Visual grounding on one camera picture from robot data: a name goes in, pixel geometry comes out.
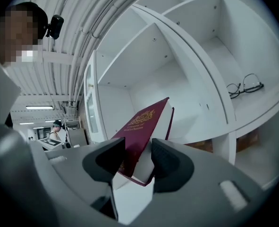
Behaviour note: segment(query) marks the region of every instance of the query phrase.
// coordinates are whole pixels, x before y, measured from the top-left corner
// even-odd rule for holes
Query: eyeglass frame
[[[255,76],[257,77],[257,79],[258,79],[258,81],[259,81],[259,85],[258,85],[258,86],[255,86],[255,87],[250,87],[250,88],[248,88],[248,89],[245,89],[244,80],[245,80],[245,78],[247,78],[247,77],[250,76],[250,75],[255,75]],[[244,79],[243,79],[243,91],[240,91],[240,90],[239,90],[239,89],[240,89],[240,86],[241,86],[241,83],[239,83],[238,86],[237,86],[235,83],[231,83],[231,84],[228,84],[226,88],[228,88],[230,85],[235,85],[235,86],[237,87],[237,91],[236,91],[235,93],[228,92],[230,97],[231,97],[232,95],[236,95],[236,94],[237,94],[237,96],[231,97],[230,99],[233,99],[233,98],[238,97],[241,93],[253,93],[253,92],[256,92],[256,91],[258,91],[258,90],[260,90],[261,88],[264,87],[264,84],[259,80],[258,76],[257,76],[256,74],[254,74],[254,73],[250,73],[250,74],[248,74],[248,75],[246,75],[246,76],[244,77]]]

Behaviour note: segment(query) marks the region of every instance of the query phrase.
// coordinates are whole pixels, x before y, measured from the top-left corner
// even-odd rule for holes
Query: eyeglasses
[[[264,87],[264,84],[259,80],[256,74],[251,73],[243,79],[243,91],[240,91],[241,83],[238,85],[231,83],[227,86],[228,93],[231,99],[238,97],[241,93],[253,93]]]

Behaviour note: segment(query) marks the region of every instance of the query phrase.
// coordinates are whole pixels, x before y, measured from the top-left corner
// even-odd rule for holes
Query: red book
[[[142,186],[146,186],[153,178],[150,139],[167,140],[169,136],[174,108],[169,105],[168,99],[139,111],[112,137],[126,138],[126,155],[119,173]]]

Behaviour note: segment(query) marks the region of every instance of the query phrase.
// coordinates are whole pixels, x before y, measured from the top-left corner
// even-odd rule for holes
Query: person
[[[62,128],[62,123],[59,120],[54,121],[49,138],[52,140],[61,141],[61,139],[58,135],[58,132],[60,131],[61,128]]]
[[[47,27],[46,13],[32,2],[12,5],[0,17],[0,124],[5,123],[21,92],[5,68],[15,62],[23,50],[31,50],[37,45]]]

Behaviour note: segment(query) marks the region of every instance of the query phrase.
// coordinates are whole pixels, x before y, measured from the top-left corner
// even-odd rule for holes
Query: black camera
[[[46,37],[51,37],[57,39],[62,29],[64,19],[60,15],[54,15],[52,17],[51,23],[47,25],[47,35]]]

